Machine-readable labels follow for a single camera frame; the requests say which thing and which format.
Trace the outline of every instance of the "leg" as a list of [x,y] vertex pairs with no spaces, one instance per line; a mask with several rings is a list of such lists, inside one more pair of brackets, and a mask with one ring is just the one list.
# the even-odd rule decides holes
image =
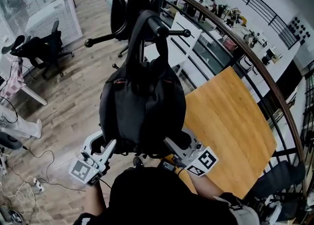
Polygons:
[[201,20],[201,18],[202,18],[202,15],[203,15],[203,13],[200,12],[200,15],[198,16],[198,19],[197,19],[198,22],[200,22],[200,20]]
[[60,76],[63,77],[62,70],[61,70],[61,68],[60,68],[59,63],[58,63],[57,60],[54,62],[54,65],[56,66],[57,70],[59,71]]
[[32,98],[34,98],[35,100],[37,100],[39,103],[43,104],[44,106],[47,105],[47,101],[45,99],[40,97],[38,94],[36,94],[34,91],[32,91],[27,86],[22,87],[22,91],[24,91],[25,93],[30,95]]
[[15,112],[4,106],[0,106],[0,111],[1,115],[11,122],[9,123],[5,119],[3,120],[3,123],[5,124],[5,127],[3,128],[4,132],[9,135],[12,134],[13,136],[25,138],[29,138],[30,136],[37,138],[41,137],[42,123],[40,120],[37,120],[37,123],[35,124],[25,121],[21,116],[18,116],[17,118]]
[[123,50],[119,52],[118,57],[119,57],[119,58],[121,58],[121,57],[122,57],[123,52],[127,51],[128,49],[129,49],[129,46],[128,46],[128,45],[127,45],[127,46],[125,46],[125,47],[123,48]]
[[46,68],[44,69],[44,72],[41,74],[44,80],[47,80],[46,73],[49,70],[49,68],[50,68],[50,64],[47,64]]

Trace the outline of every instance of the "wooden handrail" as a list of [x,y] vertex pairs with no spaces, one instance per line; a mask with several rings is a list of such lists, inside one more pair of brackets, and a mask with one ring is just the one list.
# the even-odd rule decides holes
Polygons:
[[[281,107],[281,110],[286,118],[288,127],[291,131],[295,146],[297,148],[297,155],[300,162],[304,162],[304,154],[303,154],[303,148],[301,144],[301,139],[298,134],[295,122],[293,120],[292,114],[290,112],[290,109],[288,108],[288,105],[279,90],[277,84],[271,77],[270,73],[267,71],[266,67],[263,65],[263,63],[258,59],[258,57],[255,55],[255,53],[249,48],[249,46],[239,37],[237,36],[229,27],[227,27],[223,22],[212,12],[210,12],[207,8],[202,6],[200,3],[198,3],[196,0],[183,0],[187,4],[191,5],[192,7],[196,8],[203,14],[205,14],[206,17],[208,17],[212,22],[216,24],[216,26],[225,32],[230,39],[232,39],[240,48],[243,49],[245,55],[250,59],[252,64],[256,67],[266,84],[268,85],[270,91],[275,95],[277,98],[279,105]],[[306,197],[306,187],[305,187],[305,180],[302,182],[302,188],[303,188],[303,195]]]

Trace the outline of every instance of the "person's arm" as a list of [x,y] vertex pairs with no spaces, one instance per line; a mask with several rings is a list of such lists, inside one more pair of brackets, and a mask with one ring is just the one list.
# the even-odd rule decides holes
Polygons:
[[198,195],[205,197],[207,199],[214,199],[214,197],[219,197],[223,194],[223,191],[213,183],[206,175],[197,177],[193,173],[188,173],[190,176],[193,186]]
[[102,188],[99,181],[92,187],[87,187],[84,212],[98,216],[106,209]]

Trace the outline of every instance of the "black backpack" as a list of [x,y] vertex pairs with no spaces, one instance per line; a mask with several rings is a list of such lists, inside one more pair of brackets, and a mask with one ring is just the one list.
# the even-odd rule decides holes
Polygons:
[[144,10],[138,17],[127,59],[104,85],[99,114],[105,144],[117,139],[114,153],[160,158],[171,153],[163,140],[180,134],[186,104],[181,83],[168,64],[166,39],[156,42],[157,59],[140,63],[136,58],[150,17],[159,15]]

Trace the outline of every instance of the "chair armrest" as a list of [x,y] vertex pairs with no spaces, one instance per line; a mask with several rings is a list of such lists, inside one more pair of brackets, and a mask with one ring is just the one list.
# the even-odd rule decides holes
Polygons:
[[51,34],[56,33],[58,31],[59,21],[55,21],[51,30]]

